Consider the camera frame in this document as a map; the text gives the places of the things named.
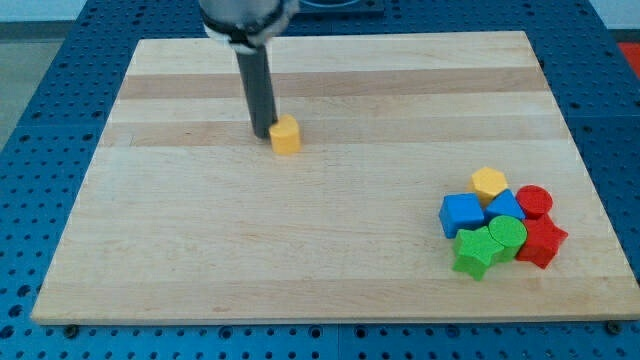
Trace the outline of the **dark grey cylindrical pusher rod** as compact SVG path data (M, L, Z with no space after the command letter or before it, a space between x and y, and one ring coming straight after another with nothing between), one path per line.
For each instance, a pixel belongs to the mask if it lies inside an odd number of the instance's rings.
M277 111L267 49L260 46L251 53L237 53L236 58L254 135L269 139L269 129L277 122Z

